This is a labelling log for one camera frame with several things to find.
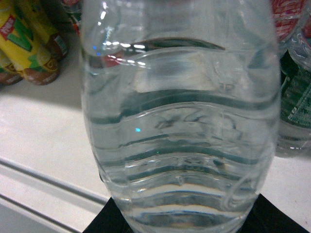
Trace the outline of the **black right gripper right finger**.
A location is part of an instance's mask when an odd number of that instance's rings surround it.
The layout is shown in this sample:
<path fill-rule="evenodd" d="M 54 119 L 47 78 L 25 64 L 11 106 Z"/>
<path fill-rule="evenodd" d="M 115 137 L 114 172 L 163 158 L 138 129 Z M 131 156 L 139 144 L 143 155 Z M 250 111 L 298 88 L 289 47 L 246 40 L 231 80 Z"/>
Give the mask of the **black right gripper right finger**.
<path fill-rule="evenodd" d="M 259 195 L 241 233 L 306 233 L 307 230 L 277 209 L 263 195 Z"/>

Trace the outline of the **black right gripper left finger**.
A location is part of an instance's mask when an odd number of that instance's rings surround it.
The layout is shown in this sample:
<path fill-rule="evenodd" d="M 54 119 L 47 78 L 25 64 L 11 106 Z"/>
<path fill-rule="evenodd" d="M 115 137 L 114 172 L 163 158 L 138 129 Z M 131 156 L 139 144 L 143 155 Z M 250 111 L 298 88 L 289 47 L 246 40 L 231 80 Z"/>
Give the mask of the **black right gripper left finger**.
<path fill-rule="evenodd" d="M 103 209 L 86 227 L 85 233 L 132 233 L 114 200 L 110 198 Z"/>

